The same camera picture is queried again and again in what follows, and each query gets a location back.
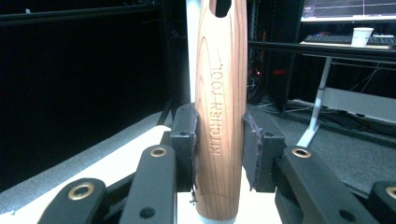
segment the desk leg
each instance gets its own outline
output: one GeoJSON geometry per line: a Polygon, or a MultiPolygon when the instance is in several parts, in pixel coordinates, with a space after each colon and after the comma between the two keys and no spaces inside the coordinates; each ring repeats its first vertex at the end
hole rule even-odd
{"type": "Polygon", "coordinates": [[[322,103],[323,92],[326,88],[327,77],[329,76],[330,66],[332,65],[332,57],[326,57],[326,63],[324,64],[322,77],[320,80],[320,84],[318,87],[317,99],[315,100],[314,110],[312,112],[311,121],[309,122],[309,126],[306,129],[304,135],[301,137],[300,141],[297,143],[299,147],[308,147],[311,143],[312,139],[317,132],[318,125],[318,117],[322,103]]]}

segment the wooden handle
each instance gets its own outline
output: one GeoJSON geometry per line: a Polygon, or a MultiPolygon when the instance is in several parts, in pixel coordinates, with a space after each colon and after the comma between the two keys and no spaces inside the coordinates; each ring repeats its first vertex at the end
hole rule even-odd
{"type": "Polygon", "coordinates": [[[242,172],[248,38],[246,0],[215,16],[216,0],[201,8],[195,107],[197,211],[206,218],[236,217],[242,172]]]}

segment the metal ring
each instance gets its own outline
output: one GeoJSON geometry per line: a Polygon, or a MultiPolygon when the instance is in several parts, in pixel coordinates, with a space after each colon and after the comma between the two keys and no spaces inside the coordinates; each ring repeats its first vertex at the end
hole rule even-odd
{"type": "Polygon", "coordinates": [[[70,200],[77,201],[84,199],[88,196],[90,196],[93,193],[93,190],[95,189],[95,185],[91,182],[85,182],[82,184],[79,184],[75,187],[73,187],[70,191],[69,194],[67,195],[70,200]],[[86,189],[82,193],[78,193],[79,189],[86,189]]]}
{"type": "Polygon", "coordinates": [[[389,186],[385,188],[387,191],[387,194],[392,197],[393,199],[396,199],[396,187],[395,186],[389,186]]]}
{"type": "Polygon", "coordinates": [[[311,153],[305,149],[302,148],[295,148],[291,151],[294,156],[300,157],[300,158],[309,158],[311,157],[311,153]]]}
{"type": "Polygon", "coordinates": [[[150,154],[152,157],[161,157],[161,156],[164,156],[164,155],[166,154],[166,152],[167,152],[167,150],[166,150],[165,148],[158,147],[158,148],[152,149],[152,150],[149,152],[149,154],[150,154]]]}

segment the cup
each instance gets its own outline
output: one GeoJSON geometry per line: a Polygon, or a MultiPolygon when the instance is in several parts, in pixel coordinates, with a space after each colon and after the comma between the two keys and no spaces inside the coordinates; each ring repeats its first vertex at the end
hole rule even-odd
{"type": "Polygon", "coordinates": [[[354,28],[351,46],[356,48],[365,47],[373,30],[373,28],[368,27],[354,28]]]}

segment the monitor screen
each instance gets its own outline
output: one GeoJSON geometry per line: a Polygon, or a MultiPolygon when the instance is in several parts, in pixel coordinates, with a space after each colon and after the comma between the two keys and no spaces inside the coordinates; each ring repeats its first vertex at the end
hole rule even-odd
{"type": "Polygon", "coordinates": [[[301,21],[396,20],[396,0],[304,0],[301,21]]]}

